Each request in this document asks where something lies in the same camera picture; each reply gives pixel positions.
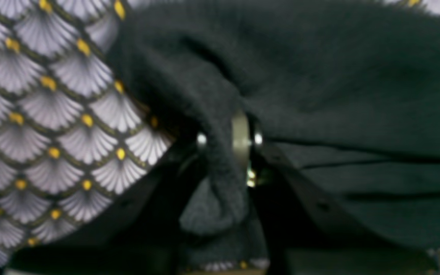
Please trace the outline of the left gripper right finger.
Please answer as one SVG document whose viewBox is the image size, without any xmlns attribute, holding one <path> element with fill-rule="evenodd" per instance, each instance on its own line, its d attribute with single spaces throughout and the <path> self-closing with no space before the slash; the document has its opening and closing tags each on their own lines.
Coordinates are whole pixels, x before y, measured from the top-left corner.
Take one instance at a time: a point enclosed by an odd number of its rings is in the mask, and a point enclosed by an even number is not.
<svg viewBox="0 0 440 275">
<path fill-rule="evenodd" d="M 243 171 L 243 180 L 248 188 L 255 188 L 258 176 L 252 158 L 259 154 L 264 144 L 260 124 L 244 111 L 236 111 L 231 120 L 231 133 L 233 154 Z"/>
</svg>

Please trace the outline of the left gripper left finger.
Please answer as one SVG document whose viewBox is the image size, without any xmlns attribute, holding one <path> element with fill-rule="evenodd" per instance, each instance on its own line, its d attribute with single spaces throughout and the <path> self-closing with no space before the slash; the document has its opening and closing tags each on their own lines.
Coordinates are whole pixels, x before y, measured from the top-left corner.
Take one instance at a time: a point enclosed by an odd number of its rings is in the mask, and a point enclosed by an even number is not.
<svg viewBox="0 0 440 275">
<path fill-rule="evenodd" d="M 194 191 L 206 177 L 208 138 L 199 130 L 183 136 L 167 152 L 167 162 L 173 167 L 169 183 L 174 190 Z"/>
</svg>

